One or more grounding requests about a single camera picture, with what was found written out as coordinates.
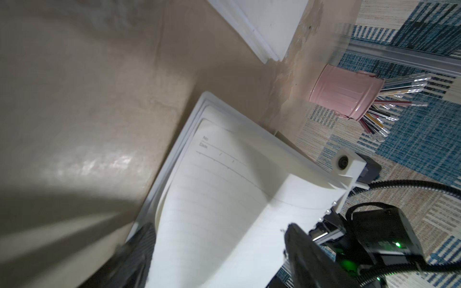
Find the wire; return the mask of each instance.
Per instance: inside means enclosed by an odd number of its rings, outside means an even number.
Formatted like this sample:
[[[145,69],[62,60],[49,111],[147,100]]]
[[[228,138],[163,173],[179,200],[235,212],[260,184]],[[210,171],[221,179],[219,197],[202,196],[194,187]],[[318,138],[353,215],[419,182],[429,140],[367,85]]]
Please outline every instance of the wire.
[[[367,202],[367,203],[360,203],[360,204],[357,204],[357,205],[354,205],[352,207],[350,207],[347,212],[346,212],[346,221],[347,222],[352,222],[352,213],[354,213],[354,211],[357,209],[357,208],[360,208],[362,206],[375,206],[375,207],[379,207],[379,208],[382,208],[382,209],[387,209],[387,208],[396,208],[395,206],[392,206],[392,205],[389,205],[389,204],[386,204],[386,203],[381,203],[381,202]]]
[[[426,263],[409,263],[394,264],[389,266],[375,266],[367,271],[362,272],[361,275],[356,277],[355,279],[360,284],[360,286],[365,286],[368,283],[375,281],[376,277],[383,277],[386,275],[404,272],[456,273],[461,272],[461,261],[439,265],[430,265]]]
[[[389,180],[389,181],[379,181],[374,182],[368,185],[370,187],[369,190],[362,189],[362,188],[354,188],[350,193],[349,197],[366,192],[371,190],[377,189],[386,189],[386,188],[421,188],[421,189],[428,189],[433,191],[438,191],[444,193],[449,196],[453,196],[459,200],[461,200],[461,190],[456,189],[454,187],[440,184],[436,182],[430,181],[422,181],[422,180]],[[351,208],[356,208],[360,206],[366,205],[373,205],[376,206],[376,203],[362,203]],[[348,210],[348,217],[352,217],[351,210]],[[404,273],[404,272],[445,272],[445,273],[455,273],[461,272],[461,261],[453,262],[453,263],[446,263],[446,264],[438,264],[438,265],[430,265],[427,263],[409,263],[409,264],[394,264],[388,266],[375,266],[370,268],[369,270],[364,271],[361,273],[360,276],[356,278],[357,282],[360,286],[365,286],[368,283],[371,283],[376,280],[376,277],[383,277],[385,275],[391,275],[396,273]]]
[[[358,188],[358,187],[354,188],[349,193],[349,197],[366,192],[366,191],[376,190],[376,189],[413,187],[413,188],[421,188],[421,189],[438,191],[438,192],[453,196],[461,200],[461,190],[445,185],[445,184],[440,184],[440,183],[430,182],[430,181],[388,180],[388,181],[374,182],[374,183],[369,184],[368,186],[370,186],[369,190],[365,190],[365,189]]]

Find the white plastic part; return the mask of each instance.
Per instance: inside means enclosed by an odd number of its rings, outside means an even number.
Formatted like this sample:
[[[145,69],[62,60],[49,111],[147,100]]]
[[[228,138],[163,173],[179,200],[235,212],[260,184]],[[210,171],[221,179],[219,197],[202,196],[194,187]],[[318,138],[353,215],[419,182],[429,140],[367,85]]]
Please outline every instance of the white plastic part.
[[[362,188],[362,189],[365,189],[365,190],[369,190],[370,189],[370,186],[368,186],[368,184],[366,183],[363,183],[363,182],[359,182],[359,181],[356,181],[354,186],[358,187],[358,188]]]
[[[347,157],[347,165],[345,167],[339,167],[339,160],[344,156]],[[341,208],[346,202],[348,192],[352,190],[353,187],[357,186],[357,179],[365,168],[366,161],[354,151],[343,148],[336,153],[335,157],[333,157],[331,160],[331,165],[333,167],[330,172],[331,176],[335,177],[339,182],[341,182],[347,191],[347,193],[341,197],[338,203],[334,205],[335,211],[340,212]]]

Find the notebook page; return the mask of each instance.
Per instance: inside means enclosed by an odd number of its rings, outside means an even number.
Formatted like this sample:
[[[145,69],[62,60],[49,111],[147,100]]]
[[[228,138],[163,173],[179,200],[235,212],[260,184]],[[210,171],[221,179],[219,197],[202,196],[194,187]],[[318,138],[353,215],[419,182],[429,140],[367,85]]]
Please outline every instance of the notebook page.
[[[283,264],[287,225],[310,230],[341,195],[318,195],[202,120],[169,186],[146,287],[265,287]]]
[[[323,169],[319,168],[314,162],[309,159],[303,158],[302,155],[294,155],[293,153],[283,149],[286,144],[277,144],[276,142],[280,140],[275,138],[273,135],[270,137],[262,136],[261,133],[255,131],[255,129],[261,129],[260,126],[256,125],[253,122],[242,122],[239,119],[239,115],[229,115],[227,111],[220,111],[213,106],[206,106],[203,112],[201,113],[201,118],[207,119],[208,121],[234,133],[236,136],[244,140],[247,144],[258,150],[261,154],[271,159],[273,162],[277,163],[284,170],[287,170],[289,173],[299,176],[309,182],[316,184],[316,190],[332,190],[332,189],[344,189],[343,185],[337,181],[337,179],[330,176],[330,174]],[[155,223],[155,228],[157,230],[158,223],[160,221],[160,215],[163,208],[164,199],[168,193],[168,189],[174,175],[177,172],[177,169],[184,157],[184,154],[187,151],[187,147],[190,145],[193,137],[190,137],[181,152],[177,162],[171,172],[170,177],[168,177],[167,184],[165,185],[161,198],[156,207],[154,207],[155,217],[152,218],[152,221]]]

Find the pink pencil holder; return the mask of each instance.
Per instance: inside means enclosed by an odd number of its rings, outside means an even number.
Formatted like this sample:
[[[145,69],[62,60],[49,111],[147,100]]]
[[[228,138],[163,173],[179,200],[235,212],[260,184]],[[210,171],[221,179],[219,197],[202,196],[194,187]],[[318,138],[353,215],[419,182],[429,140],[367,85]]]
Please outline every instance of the pink pencil holder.
[[[335,111],[345,119],[360,120],[384,85],[375,74],[327,65],[320,74],[310,102]]]

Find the screw hole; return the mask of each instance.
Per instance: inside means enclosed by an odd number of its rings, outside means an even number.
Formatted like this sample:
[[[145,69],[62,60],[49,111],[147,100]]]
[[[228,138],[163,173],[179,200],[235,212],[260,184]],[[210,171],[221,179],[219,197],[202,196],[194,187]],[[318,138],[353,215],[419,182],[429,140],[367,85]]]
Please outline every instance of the screw hole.
[[[347,156],[342,156],[339,160],[338,160],[338,167],[339,169],[341,170],[344,170],[346,169],[347,165],[349,164],[349,158]]]

